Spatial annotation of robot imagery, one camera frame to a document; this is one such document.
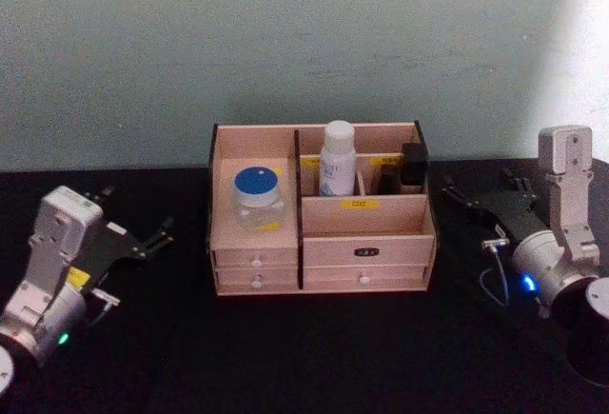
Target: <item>blue lid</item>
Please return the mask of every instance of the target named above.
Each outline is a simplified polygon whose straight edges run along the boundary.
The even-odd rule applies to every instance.
[[[270,192],[279,180],[272,169],[251,167],[241,170],[235,178],[235,187],[243,193],[258,195]]]

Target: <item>black table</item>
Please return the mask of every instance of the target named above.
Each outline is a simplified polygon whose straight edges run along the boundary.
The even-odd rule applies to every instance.
[[[115,185],[110,220],[145,238],[168,215],[176,243],[143,269],[111,273],[122,299],[72,334],[10,412],[607,412],[609,390],[563,356],[566,333],[537,317],[509,276],[501,309],[478,286],[490,236],[441,199],[450,173],[472,192],[510,167],[528,175],[547,219],[534,160],[432,164],[441,248],[427,293],[217,299],[205,255],[206,171],[158,169],[0,175],[0,303],[17,286],[40,198],[58,185]],[[591,224],[607,262],[609,166],[595,162]]]

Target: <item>blue led light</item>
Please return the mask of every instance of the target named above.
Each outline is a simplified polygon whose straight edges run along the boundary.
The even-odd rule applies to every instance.
[[[537,284],[535,284],[533,278],[531,278],[528,274],[522,276],[522,283],[529,292],[534,292],[535,290],[537,290]]]

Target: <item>jar with blue lid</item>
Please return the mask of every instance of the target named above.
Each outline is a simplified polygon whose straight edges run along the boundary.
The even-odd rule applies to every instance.
[[[240,171],[235,177],[235,210],[244,228],[281,228],[285,218],[285,202],[281,197],[277,174],[266,167]]]

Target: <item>white bottle cap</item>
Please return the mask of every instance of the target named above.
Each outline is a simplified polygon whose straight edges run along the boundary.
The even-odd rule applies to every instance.
[[[346,121],[332,121],[325,126],[324,148],[335,154],[347,154],[353,149],[355,129]]]
[[[235,197],[244,207],[267,207],[279,196],[279,179],[272,169],[246,168],[235,178]]]

